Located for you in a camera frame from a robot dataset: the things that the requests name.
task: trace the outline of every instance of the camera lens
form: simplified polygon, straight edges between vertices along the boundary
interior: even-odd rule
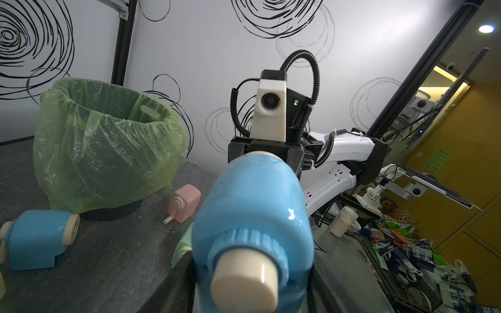
[[[261,103],[269,110],[279,106],[280,98],[276,94],[268,93],[261,97]]]

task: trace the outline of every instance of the metal rack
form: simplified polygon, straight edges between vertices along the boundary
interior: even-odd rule
[[[442,304],[442,299],[439,295],[436,295],[430,287],[422,280],[418,278],[417,282],[411,282],[408,286],[403,285],[396,277],[396,273],[388,270],[384,270],[379,267],[374,256],[370,252],[369,248],[372,246],[370,239],[363,237],[359,234],[354,234],[353,238],[357,239],[367,256],[369,257],[371,263],[374,266],[375,271],[381,278],[379,282],[381,289],[385,293],[388,301],[390,301],[391,306],[397,313],[430,313],[427,307],[418,305],[418,301],[408,296],[409,287],[414,287],[421,290],[429,298],[431,302],[431,308],[433,312],[437,307]]]

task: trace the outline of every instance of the black metal frame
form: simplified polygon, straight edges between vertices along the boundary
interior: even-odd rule
[[[393,121],[412,99],[416,90],[431,73],[433,67],[440,61],[440,58],[449,49],[457,36],[459,36],[466,24],[468,24],[483,1],[465,0],[463,5],[451,16],[386,107],[381,111],[371,128],[369,128],[367,131],[368,136],[381,138],[384,135]]]
[[[136,15],[137,0],[129,1],[129,17],[127,20],[120,19],[118,28],[117,47],[115,49],[115,61],[113,63],[113,73],[111,83],[124,85],[125,73],[127,71],[127,60],[129,59],[129,48],[134,27],[134,17]]]

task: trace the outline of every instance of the black cable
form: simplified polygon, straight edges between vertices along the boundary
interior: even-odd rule
[[[420,118],[418,118],[417,120],[415,120],[414,122],[410,123],[409,125],[407,126],[404,126],[402,127],[400,130],[397,130],[396,132],[394,133],[391,133],[389,134],[388,136],[384,137],[383,138],[383,141],[387,141],[388,139],[390,139],[393,135],[397,134],[397,133],[400,133],[401,131],[403,131],[404,129],[408,128],[409,126],[412,126],[414,124],[416,124],[417,122],[419,122],[420,120],[424,119],[425,117],[429,116],[431,113],[434,113],[436,112],[437,110],[441,110],[443,108],[443,106],[439,106],[439,107],[436,107],[434,108],[433,110],[431,110],[430,112],[424,114],[423,116],[421,116]]]
[[[236,100],[238,98],[238,89],[246,82],[249,81],[259,81],[259,78],[248,78],[241,82],[238,87],[233,88],[231,90],[231,98],[229,100],[229,111],[231,113],[231,119],[233,120],[233,124],[235,125],[236,129],[242,134],[244,137],[250,137],[251,132],[245,129],[240,121],[238,120],[238,113],[236,111]]]
[[[327,143],[327,148],[325,149],[324,154],[322,157],[318,160],[313,162],[313,167],[317,168],[320,165],[324,164],[324,162],[327,160],[327,158],[331,155],[332,152],[332,147],[334,146],[334,138],[336,137],[336,132],[331,132],[329,134],[329,142]],[[304,162],[303,163],[303,169],[310,169],[312,167],[311,163]]]
[[[313,242],[314,242],[314,243],[317,245],[317,247],[318,247],[318,248],[315,248],[315,250],[320,250],[320,251],[322,251],[322,252],[327,253],[325,250],[323,250],[323,249],[322,249],[322,247],[320,247],[320,246],[318,245],[318,243],[317,243],[314,239],[313,239]]]
[[[402,141],[404,141],[405,139],[409,138],[412,134],[414,134],[418,129],[420,129],[422,127],[422,124],[419,125],[419,127],[416,127],[416,129],[414,129],[413,131],[411,131],[407,136],[405,136],[405,138],[402,138]]]
[[[301,119],[301,122],[299,123],[299,127],[296,133],[296,136],[294,137],[295,142],[300,142],[301,138],[303,137],[303,132],[306,126],[306,123],[308,121],[308,118],[310,116],[310,113],[312,111],[313,106],[317,102],[318,98],[318,92],[320,90],[320,69],[318,67],[317,59],[315,59],[315,56],[306,50],[297,50],[296,52],[293,52],[290,56],[285,59],[284,63],[280,67],[281,71],[287,71],[289,67],[291,67],[292,63],[294,63],[295,60],[297,59],[305,59],[308,61],[312,67],[313,71],[313,92],[312,92],[312,97],[309,103],[306,104],[306,110],[303,115],[303,118]]]

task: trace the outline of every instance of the green plastic bag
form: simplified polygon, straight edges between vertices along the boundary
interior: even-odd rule
[[[170,106],[104,82],[62,78],[40,97],[33,160],[51,209],[115,208],[170,187],[187,135]]]

